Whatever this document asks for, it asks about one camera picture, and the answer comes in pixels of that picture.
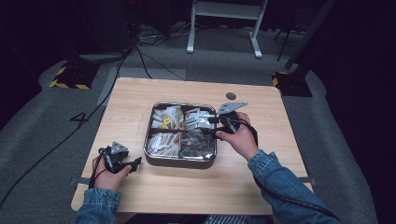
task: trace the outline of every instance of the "hand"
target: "hand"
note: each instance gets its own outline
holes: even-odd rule
[[[248,118],[247,114],[240,112],[237,112],[237,114],[238,118],[244,119],[250,124],[250,119]],[[250,161],[250,159],[259,151],[259,147],[254,141],[253,134],[248,129],[248,127],[243,124],[239,126],[239,129],[236,133],[217,131],[216,136],[230,143],[233,149],[243,156],[247,161]]]
[[[95,158],[92,161],[92,169],[96,164],[96,161],[100,159],[98,167],[96,169],[96,179],[95,179],[95,188],[96,189],[112,189],[114,191],[118,191],[122,182],[122,179],[125,178],[132,170],[132,166],[125,166],[121,171],[116,174],[112,174],[105,167],[105,156],[100,156]]]

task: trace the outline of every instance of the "metal tray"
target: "metal tray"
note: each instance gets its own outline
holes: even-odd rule
[[[177,125],[177,119],[170,122],[166,118],[166,122],[160,124],[158,115],[161,112],[164,113],[168,107],[179,109],[182,116],[180,111],[177,114],[179,118],[183,117],[184,122]],[[148,163],[193,169],[207,169],[212,166],[217,155],[217,145],[216,139],[211,137],[209,130],[215,129],[216,124],[209,124],[205,121],[207,117],[215,116],[216,110],[210,105],[177,102],[155,104],[152,107],[144,145]]]

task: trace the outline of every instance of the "yellow and black tape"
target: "yellow and black tape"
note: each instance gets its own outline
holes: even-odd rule
[[[84,80],[73,80],[73,78],[67,76],[73,76],[74,74],[68,74],[67,63],[64,63],[59,69],[55,78],[49,84],[50,87],[66,88],[66,89],[81,89],[90,90],[91,83],[84,84]]]
[[[287,72],[274,72],[272,74],[273,85],[274,85],[274,87],[276,87],[279,90],[280,90],[280,88],[279,88],[279,82],[277,80],[277,77],[278,76],[282,76],[282,75],[286,75],[287,76],[287,75],[290,75],[290,73],[287,73]]]

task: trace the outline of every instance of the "person's left hand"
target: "person's left hand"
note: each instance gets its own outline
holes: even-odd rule
[[[100,156],[92,161],[92,169],[99,158],[100,161],[96,169],[96,174],[95,174],[96,179],[95,179],[94,187],[96,189],[112,189],[114,191],[118,191],[122,179],[129,174],[129,172],[132,170],[132,166],[131,165],[125,166],[121,171],[119,171],[116,174],[113,174],[109,172],[105,167],[105,157]]]

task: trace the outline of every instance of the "gray floor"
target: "gray floor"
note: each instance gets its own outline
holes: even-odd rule
[[[250,30],[200,31],[196,35],[193,54],[186,53],[186,35],[157,47],[140,49],[168,68],[182,71],[187,80],[272,85],[272,73],[285,71],[283,65],[294,47],[287,46],[278,63],[276,57],[283,36],[274,42],[276,33],[260,32],[258,41],[263,57],[258,60],[248,41]],[[298,38],[292,36],[290,43],[296,44]],[[149,69],[163,69],[149,58],[145,57],[145,62]],[[42,74],[39,82],[43,91],[0,132],[1,197],[29,167],[77,127],[78,124],[69,121],[70,118],[80,112],[89,114],[95,109],[106,81],[117,65],[102,65],[92,90],[49,88],[62,63]],[[143,66],[134,51],[122,66],[121,76],[135,76],[136,68]],[[306,79],[314,97],[282,99],[307,171],[317,181],[314,191],[344,223],[377,223],[369,186],[326,104],[326,91],[312,72]],[[89,122],[50,153],[11,192],[0,210],[1,223],[74,221],[76,212],[70,203],[75,189],[69,181],[82,172],[104,109],[102,106]]]

